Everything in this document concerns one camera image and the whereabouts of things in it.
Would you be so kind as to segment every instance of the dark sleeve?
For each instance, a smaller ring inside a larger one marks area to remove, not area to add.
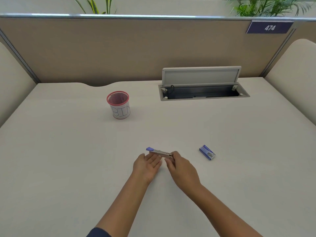
[[[111,237],[105,230],[93,228],[87,237]]]

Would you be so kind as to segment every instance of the potted plant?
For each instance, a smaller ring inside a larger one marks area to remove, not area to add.
[[[86,11],[84,10],[83,6],[81,5],[80,1],[79,0],[75,0],[78,5],[81,7],[82,11],[86,14]],[[105,3],[106,3],[106,11],[100,13],[98,8],[97,8],[97,5],[95,3],[94,0],[87,0],[87,2],[89,3],[92,11],[94,14],[110,14],[111,13],[111,3],[112,3],[112,0],[105,0]]]
[[[242,17],[275,17],[284,16],[286,13],[291,13],[296,8],[297,16],[301,11],[303,14],[311,9],[311,5],[305,0],[227,0],[238,3],[234,6],[237,15]]]

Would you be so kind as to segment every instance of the left hand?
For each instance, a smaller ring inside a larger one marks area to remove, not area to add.
[[[134,162],[132,174],[141,178],[149,185],[162,164],[161,158],[161,156],[152,153],[148,155],[141,154]]]

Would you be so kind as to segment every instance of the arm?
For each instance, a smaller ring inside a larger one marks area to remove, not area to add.
[[[160,166],[161,156],[141,154],[134,162],[131,176],[96,227],[112,237],[127,237],[147,187]]]
[[[165,159],[176,185],[203,211],[220,237],[262,237],[216,198],[199,179],[194,166],[178,152],[173,152],[175,166]]]

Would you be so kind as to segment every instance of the hand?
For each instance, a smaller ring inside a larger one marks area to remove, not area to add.
[[[134,162],[132,175],[141,178],[149,185],[162,164],[161,158],[161,156],[152,153],[141,154]]]
[[[168,158],[165,158],[167,167],[172,179],[176,185],[188,195],[195,187],[201,185],[195,167],[185,158],[183,158],[177,151],[172,152],[175,159],[175,166]]]

